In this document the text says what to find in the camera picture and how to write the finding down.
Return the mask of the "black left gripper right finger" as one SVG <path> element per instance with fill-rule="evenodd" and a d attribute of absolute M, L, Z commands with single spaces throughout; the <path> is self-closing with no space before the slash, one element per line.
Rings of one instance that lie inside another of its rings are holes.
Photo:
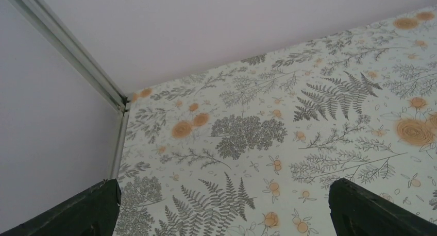
<path fill-rule="evenodd" d="M 328 202 L 336 235 L 436 235 L 436 224 L 345 178 L 330 186 Z"/>

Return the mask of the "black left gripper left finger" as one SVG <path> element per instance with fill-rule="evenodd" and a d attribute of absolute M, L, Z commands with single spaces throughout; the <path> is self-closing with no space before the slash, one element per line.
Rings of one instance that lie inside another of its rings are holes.
<path fill-rule="evenodd" d="M 118 181 L 103 180 L 1 235 L 113 235 L 120 204 Z"/>

